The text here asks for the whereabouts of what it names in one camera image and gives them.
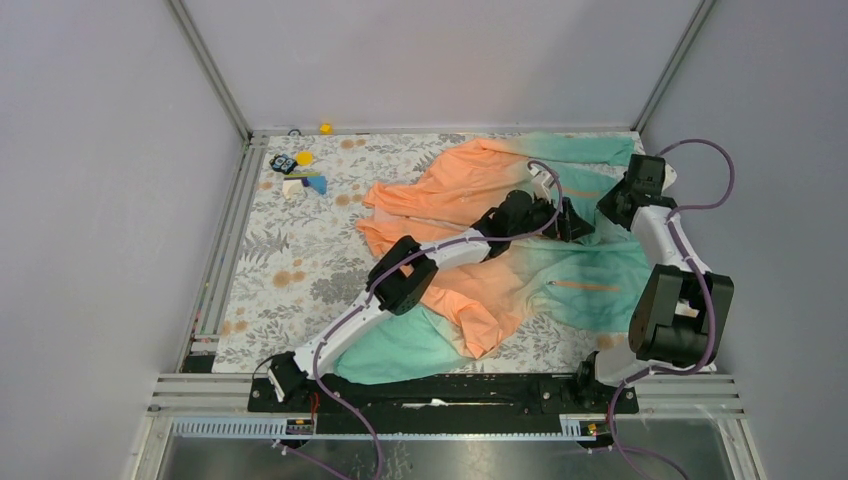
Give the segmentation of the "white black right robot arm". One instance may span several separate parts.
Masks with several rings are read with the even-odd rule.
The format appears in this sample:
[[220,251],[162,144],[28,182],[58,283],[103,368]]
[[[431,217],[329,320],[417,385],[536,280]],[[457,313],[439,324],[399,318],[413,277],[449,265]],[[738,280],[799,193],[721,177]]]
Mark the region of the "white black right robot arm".
[[666,162],[634,154],[623,178],[599,201],[600,212],[638,240],[652,266],[631,316],[626,342],[581,364],[571,395],[597,412],[617,388],[651,374],[692,375],[715,360],[734,294],[682,228],[681,208],[663,193]]

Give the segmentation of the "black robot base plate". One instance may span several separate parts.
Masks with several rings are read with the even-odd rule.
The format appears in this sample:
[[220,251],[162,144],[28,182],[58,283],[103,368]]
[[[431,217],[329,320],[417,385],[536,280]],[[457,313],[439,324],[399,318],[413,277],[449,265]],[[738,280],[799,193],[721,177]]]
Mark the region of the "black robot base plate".
[[248,391],[247,409],[257,413],[342,412],[341,398],[362,412],[378,407],[429,406],[509,407],[524,414],[598,414],[608,412],[613,386],[573,374],[444,374],[378,385],[349,382],[336,375],[323,378],[324,392],[312,380],[280,401],[271,382],[256,378]]

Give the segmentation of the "orange and teal jacket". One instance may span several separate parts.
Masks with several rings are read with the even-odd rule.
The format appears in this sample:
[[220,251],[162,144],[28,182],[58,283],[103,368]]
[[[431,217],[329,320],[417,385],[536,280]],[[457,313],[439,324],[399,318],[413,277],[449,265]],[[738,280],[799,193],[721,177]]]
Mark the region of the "orange and teal jacket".
[[357,227],[375,256],[403,236],[424,243],[462,232],[509,192],[530,189],[531,159],[557,172],[553,194],[591,231],[569,242],[521,240],[494,259],[439,271],[417,306],[365,333],[336,373],[375,385],[494,360],[567,371],[581,341],[605,349],[620,339],[650,268],[637,240],[597,211],[615,183],[597,166],[625,167],[635,152],[622,136],[475,138],[444,150],[410,184],[374,184]]

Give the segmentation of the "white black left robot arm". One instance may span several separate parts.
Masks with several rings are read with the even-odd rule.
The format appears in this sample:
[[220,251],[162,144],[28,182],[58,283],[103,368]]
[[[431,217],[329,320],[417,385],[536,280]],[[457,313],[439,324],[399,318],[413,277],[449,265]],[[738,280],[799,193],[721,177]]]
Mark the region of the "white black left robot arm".
[[440,271],[494,259],[517,240],[542,236],[574,242],[594,232],[569,198],[551,201],[513,190],[458,235],[429,243],[401,237],[370,270],[364,289],[344,313],[304,345],[270,358],[272,398],[288,411],[304,407],[308,382],[320,380],[373,327],[417,306]]

